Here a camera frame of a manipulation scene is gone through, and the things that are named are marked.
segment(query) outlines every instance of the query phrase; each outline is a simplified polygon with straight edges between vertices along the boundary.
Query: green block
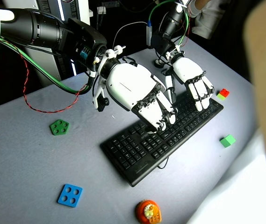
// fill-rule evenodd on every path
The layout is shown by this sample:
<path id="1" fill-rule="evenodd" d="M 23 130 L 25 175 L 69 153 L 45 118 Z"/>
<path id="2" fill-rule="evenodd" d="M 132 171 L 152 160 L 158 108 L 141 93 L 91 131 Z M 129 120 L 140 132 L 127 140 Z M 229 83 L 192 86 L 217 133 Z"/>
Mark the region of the green block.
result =
<path id="1" fill-rule="evenodd" d="M 50 129 L 53 135 L 62 135 L 66 134 L 69 128 L 69 123 L 64 120 L 56 120 L 53 124 L 50 125 Z"/>
<path id="2" fill-rule="evenodd" d="M 218 98 L 219 98 L 219 99 L 221 99 L 221 100 L 225 100 L 225 97 L 224 97 L 224 96 L 222 96 L 220 93 L 218 93 L 218 95 L 217 95 L 217 96 L 218 96 Z"/>
<path id="3" fill-rule="evenodd" d="M 232 144 L 235 143 L 235 138 L 229 134 L 228 136 L 226 136 L 224 139 L 221 139 L 220 142 L 224 147 L 228 147 L 231 146 Z"/>

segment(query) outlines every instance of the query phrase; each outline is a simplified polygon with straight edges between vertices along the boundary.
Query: blue square block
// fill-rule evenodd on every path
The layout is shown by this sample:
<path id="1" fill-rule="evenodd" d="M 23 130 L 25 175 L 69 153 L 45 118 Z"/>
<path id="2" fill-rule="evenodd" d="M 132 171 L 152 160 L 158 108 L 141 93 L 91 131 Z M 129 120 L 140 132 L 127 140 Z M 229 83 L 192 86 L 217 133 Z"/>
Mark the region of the blue square block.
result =
<path id="1" fill-rule="evenodd" d="M 64 185 L 61 195 L 58 199 L 58 203 L 64 204 L 70 207 L 76 207 L 79 202 L 83 189 L 71 184 Z"/>

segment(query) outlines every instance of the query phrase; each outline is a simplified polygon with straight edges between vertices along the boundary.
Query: robotic hand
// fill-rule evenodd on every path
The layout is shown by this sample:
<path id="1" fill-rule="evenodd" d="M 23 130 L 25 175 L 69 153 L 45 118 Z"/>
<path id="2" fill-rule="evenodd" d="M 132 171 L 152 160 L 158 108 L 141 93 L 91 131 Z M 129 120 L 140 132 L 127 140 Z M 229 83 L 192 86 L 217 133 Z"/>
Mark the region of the robotic hand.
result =
<path id="1" fill-rule="evenodd" d="M 189 58 L 184 57 L 180 45 L 171 41 L 173 33 L 181 26 L 185 16 L 184 5 L 176 2 L 171 11 L 165 16 L 161 28 L 153 34 L 151 46 L 166 60 L 170 61 L 172 67 L 164 73 L 166 96 L 173 104 L 176 101 L 174 78 L 180 84 L 185 84 L 195 100 L 198 111 L 209 106 L 209 99 L 214 93 L 212 83 L 205 77 L 205 71 Z"/>
<path id="2" fill-rule="evenodd" d="M 48 47 L 84 64 L 88 83 L 100 76 L 93 103 L 98 111 L 109 104 L 109 95 L 127 111 L 132 111 L 147 126 L 147 132 L 165 130 L 175 122 L 177 109 L 163 94 L 163 83 L 134 60 L 120 63 L 116 56 L 123 48 L 107 49 L 107 41 L 97 30 L 76 20 L 67 23 L 43 13 L 26 9 L 0 9 L 1 36 L 22 44 Z"/>

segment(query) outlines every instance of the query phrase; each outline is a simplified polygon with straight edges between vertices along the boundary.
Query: gray tabletop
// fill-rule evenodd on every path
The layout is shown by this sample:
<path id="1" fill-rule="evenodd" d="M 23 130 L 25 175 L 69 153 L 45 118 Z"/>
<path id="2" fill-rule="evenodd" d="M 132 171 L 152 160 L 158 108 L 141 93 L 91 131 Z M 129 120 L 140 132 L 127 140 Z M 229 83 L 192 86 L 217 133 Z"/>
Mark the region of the gray tabletop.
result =
<path id="1" fill-rule="evenodd" d="M 35 112 L 23 98 L 1 105 L 0 224 L 134 224 L 134 208 L 144 199 L 160 205 L 164 223 L 187 222 L 250 140 L 257 122 L 249 82 L 190 40 L 184 50 L 207 71 L 216 91 L 226 88 L 230 95 L 221 102 L 224 110 L 174 152 L 165 169 L 155 169 L 134 188 L 99 147 L 138 120 L 113 100 L 101 113 L 95 111 L 91 93 L 58 114 Z M 159 76 L 153 50 L 131 56 Z M 86 76 L 78 75 L 65 83 L 79 89 L 85 81 Z M 185 87 L 177 83 L 176 89 Z M 55 110 L 74 96 L 52 85 L 28 99 L 39 109 Z M 51 134 L 49 125 L 57 119 L 70 123 L 67 135 Z M 224 148 L 219 140 L 228 134 L 237 141 Z M 66 183 L 84 189 L 76 208 L 57 203 Z"/>

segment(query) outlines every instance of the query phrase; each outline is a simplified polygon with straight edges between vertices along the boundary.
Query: orange toy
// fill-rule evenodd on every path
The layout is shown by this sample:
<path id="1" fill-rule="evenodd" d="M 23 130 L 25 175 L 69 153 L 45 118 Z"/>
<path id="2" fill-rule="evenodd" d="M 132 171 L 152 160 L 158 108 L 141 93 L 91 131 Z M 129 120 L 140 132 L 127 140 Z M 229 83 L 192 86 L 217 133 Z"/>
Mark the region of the orange toy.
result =
<path id="1" fill-rule="evenodd" d="M 142 224 L 162 222 L 162 215 L 157 203 L 152 200 L 141 201 L 136 207 L 136 216 Z"/>

